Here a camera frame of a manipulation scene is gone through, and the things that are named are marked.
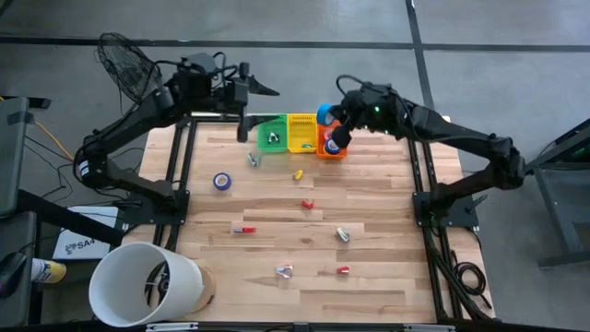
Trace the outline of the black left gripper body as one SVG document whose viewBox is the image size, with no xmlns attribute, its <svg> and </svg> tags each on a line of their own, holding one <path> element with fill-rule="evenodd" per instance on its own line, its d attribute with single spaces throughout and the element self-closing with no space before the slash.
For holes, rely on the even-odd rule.
<svg viewBox="0 0 590 332">
<path fill-rule="evenodd" d="M 236 72 L 229 78 L 229 84 L 225 88 L 226 108 L 230 113 L 239 117 L 237 127 L 237 141 L 248 140 L 245 109 L 248 104 L 250 64 L 241 62 L 237 65 Z"/>
</svg>

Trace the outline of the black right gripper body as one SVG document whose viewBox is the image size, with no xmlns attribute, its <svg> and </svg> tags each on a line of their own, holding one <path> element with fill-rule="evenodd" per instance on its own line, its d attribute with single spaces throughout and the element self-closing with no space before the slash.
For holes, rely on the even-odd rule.
<svg viewBox="0 0 590 332">
<path fill-rule="evenodd" d="M 345 108 L 344 117 L 339 121 L 341 125 L 348 125 L 351 131 L 354 129 L 376 131 L 364 115 L 369 108 L 369 103 L 364 98 L 373 93 L 374 88 L 375 85 L 371 82 L 363 82 L 359 89 L 349 90 L 344 94 L 342 101 L 338 104 Z"/>
</svg>

